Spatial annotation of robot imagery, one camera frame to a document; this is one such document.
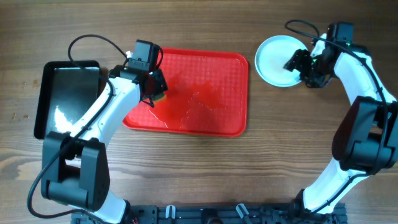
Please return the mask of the orange green sponge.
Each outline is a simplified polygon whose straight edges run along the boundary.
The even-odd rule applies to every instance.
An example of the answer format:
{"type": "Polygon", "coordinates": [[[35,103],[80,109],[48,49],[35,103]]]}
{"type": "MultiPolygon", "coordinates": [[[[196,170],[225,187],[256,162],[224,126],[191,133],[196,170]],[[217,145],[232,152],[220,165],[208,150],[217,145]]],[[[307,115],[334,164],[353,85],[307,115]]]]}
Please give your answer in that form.
{"type": "Polygon", "coordinates": [[[152,101],[153,101],[154,104],[157,104],[157,103],[160,103],[160,102],[162,102],[162,101],[164,101],[166,99],[167,99],[167,95],[165,93],[161,93],[159,95],[155,95],[152,98],[152,101]]]}

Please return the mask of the white plate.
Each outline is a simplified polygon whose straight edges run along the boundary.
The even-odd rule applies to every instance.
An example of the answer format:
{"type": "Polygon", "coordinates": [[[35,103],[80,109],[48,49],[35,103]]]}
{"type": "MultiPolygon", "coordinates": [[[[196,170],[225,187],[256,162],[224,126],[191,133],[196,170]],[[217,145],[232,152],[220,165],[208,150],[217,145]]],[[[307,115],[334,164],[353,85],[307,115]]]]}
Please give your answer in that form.
{"type": "Polygon", "coordinates": [[[296,50],[307,50],[298,39],[289,35],[276,35],[265,40],[257,49],[254,64],[259,76],[276,87],[292,87],[301,82],[300,73],[286,70],[284,65],[296,50]]]}

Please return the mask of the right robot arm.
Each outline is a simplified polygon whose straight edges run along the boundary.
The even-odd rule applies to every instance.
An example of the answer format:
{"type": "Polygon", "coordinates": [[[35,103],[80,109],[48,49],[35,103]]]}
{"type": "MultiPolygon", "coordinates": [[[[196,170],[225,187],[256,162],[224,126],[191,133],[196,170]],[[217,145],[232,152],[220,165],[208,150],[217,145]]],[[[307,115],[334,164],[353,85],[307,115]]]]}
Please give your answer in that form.
{"type": "Polygon", "coordinates": [[[312,52],[296,50],[284,65],[309,88],[332,78],[343,84],[350,108],[332,141],[332,159],[289,208],[294,218],[321,219],[359,182],[397,161],[397,100],[384,88],[366,47],[353,43],[354,25],[334,22],[315,34],[312,52]]]}

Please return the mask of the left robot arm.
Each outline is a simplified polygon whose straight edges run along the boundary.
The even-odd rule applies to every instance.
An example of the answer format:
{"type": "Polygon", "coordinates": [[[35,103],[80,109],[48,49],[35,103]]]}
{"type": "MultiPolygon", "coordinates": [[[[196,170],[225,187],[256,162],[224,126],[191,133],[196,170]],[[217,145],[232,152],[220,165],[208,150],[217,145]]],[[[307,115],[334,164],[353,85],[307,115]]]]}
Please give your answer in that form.
{"type": "Polygon", "coordinates": [[[104,90],[64,133],[44,138],[42,169],[32,184],[28,211],[43,219],[79,213],[100,223],[135,223],[127,200],[110,191],[106,148],[126,115],[140,102],[154,107],[168,87],[160,46],[137,40],[134,52],[109,71],[104,90]]]}

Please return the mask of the red plastic tray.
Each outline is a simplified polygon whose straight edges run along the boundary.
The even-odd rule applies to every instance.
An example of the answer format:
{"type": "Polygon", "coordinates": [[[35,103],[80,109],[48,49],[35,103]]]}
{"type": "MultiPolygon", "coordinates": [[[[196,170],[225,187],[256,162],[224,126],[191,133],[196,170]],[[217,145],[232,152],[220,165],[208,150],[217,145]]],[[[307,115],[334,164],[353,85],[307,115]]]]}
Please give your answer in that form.
{"type": "Polygon", "coordinates": [[[130,129],[236,137],[248,116],[249,62],[239,53],[165,48],[160,66],[165,97],[137,105],[123,120],[130,129]]]}

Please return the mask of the black water basin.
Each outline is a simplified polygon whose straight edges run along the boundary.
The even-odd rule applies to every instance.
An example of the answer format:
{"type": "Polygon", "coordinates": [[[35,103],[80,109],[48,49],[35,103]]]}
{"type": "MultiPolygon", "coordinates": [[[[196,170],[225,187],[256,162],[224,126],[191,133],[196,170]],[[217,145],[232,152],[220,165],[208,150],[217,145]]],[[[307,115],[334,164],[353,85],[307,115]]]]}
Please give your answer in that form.
{"type": "Polygon", "coordinates": [[[42,75],[34,136],[44,139],[51,132],[64,133],[96,101],[100,91],[100,65],[95,60],[79,61],[85,72],[69,61],[46,63],[42,75]]]}

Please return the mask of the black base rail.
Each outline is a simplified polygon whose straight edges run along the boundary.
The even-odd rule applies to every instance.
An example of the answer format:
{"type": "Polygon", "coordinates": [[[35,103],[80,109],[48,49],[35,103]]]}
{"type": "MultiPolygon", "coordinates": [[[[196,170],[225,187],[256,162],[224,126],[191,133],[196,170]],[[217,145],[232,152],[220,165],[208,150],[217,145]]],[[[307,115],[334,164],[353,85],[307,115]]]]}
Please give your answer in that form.
{"type": "Polygon", "coordinates": [[[348,224],[345,204],[339,203],[331,214],[312,218],[290,218],[289,205],[268,203],[261,206],[239,204],[219,207],[132,206],[132,223],[206,224],[206,223],[331,223],[348,224]]]}

